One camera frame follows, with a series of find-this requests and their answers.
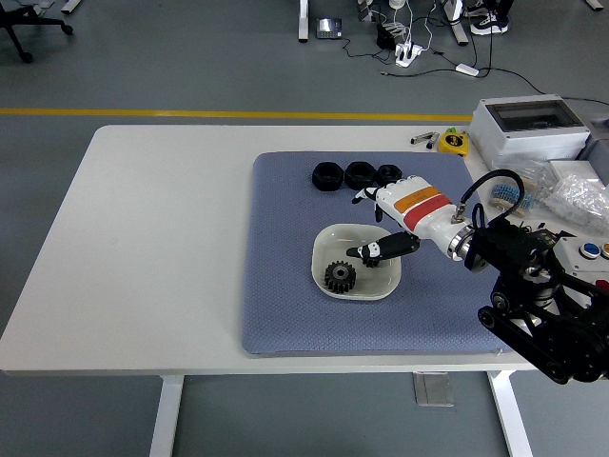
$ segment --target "table leg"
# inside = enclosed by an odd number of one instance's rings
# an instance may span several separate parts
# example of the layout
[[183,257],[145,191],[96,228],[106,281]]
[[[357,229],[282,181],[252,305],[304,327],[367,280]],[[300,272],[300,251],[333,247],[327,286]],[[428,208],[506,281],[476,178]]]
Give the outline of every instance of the table leg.
[[461,25],[461,22],[459,22],[459,18],[461,17],[462,9],[463,9],[462,0],[444,2],[444,12],[446,13],[446,18],[448,19],[448,21],[451,24],[450,27],[452,28],[453,33],[455,34],[455,39],[457,40],[457,43],[459,44],[459,46],[465,46],[467,43],[469,43],[469,40],[467,39],[467,35],[465,34],[465,31],[463,30],[463,26]]
[[298,19],[298,41],[308,41],[308,0],[301,0],[301,13]]
[[171,456],[175,428],[178,425],[178,414],[180,413],[182,386],[184,385],[184,376],[161,377],[163,378],[163,389],[156,413],[150,457]]
[[514,371],[487,371],[491,383],[495,405],[503,427],[507,449],[513,457],[533,457],[533,452],[522,423],[521,411],[510,383]]

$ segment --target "gear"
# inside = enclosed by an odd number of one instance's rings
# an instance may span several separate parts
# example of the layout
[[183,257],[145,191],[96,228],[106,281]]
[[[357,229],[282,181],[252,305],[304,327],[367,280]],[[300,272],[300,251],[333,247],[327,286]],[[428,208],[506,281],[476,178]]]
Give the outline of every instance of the gear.
[[324,282],[334,293],[349,292],[355,286],[355,269],[347,262],[332,262],[325,269]]

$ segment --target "plastic bag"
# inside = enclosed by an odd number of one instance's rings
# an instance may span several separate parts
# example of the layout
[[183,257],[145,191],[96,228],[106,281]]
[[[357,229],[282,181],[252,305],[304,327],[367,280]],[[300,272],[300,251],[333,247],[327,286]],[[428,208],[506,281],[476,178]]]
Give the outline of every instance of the plastic bag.
[[609,198],[601,184],[569,174],[544,203],[558,216],[589,234],[609,236]]

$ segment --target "gray textured mat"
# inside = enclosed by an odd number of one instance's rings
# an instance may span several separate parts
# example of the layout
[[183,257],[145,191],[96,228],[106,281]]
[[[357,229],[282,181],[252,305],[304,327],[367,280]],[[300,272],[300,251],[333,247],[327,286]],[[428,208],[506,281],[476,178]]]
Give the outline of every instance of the gray textured mat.
[[[288,351],[428,350],[487,351],[506,348],[478,321],[497,272],[474,274],[446,258],[430,241],[402,259],[402,280],[388,297],[373,302],[325,295],[311,277],[317,234],[333,224],[374,225],[369,201],[352,205],[356,193],[343,185],[321,192],[311,172],[323,161],[344,169],[365,160],[395,164],[403,175],[424,177],[453,202],[472,183],[461,157],[414,152],[272,152],[253,170],[246,253],[243,346],[252,354]],[[380,223],[395,232],[397,224]],[[354,267],[361,263],[354,259]]]

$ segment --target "yellow floor line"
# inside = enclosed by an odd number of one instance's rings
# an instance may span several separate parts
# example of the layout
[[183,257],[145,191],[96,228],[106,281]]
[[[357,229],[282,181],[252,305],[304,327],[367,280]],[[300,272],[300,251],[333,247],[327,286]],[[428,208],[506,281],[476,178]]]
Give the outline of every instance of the yellow floor line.
[[183,109],[55,109],[0,108],[0,115],[12,116],[139,116],[139,117],[207,117],[251,119],[324,119],[345,121],[425,121],[465,122],[471,115],[407,114],[368,112],[298,112],[298,111],[197,111]]

